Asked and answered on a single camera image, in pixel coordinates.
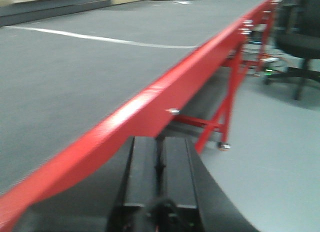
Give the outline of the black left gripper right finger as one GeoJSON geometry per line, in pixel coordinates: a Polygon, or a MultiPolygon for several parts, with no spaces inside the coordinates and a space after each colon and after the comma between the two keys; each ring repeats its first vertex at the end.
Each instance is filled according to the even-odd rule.
{"type": "Polygon", "coordinates": [[[223,192],[200,159],[193,143],[183,137],[162,142],[162,188],[182,219],[196,232],[255,232],[223,192]]]}

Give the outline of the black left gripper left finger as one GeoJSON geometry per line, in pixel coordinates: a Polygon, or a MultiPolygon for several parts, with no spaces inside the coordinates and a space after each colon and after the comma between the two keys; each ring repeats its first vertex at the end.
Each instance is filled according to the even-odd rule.
{"type": "Polygon", "coordinates": [[[13,231],[106,232],[116,213],[143,207],[156,196],[156,163],[156,141],[130,137],[90,176],[30,205],[13,231]]]}

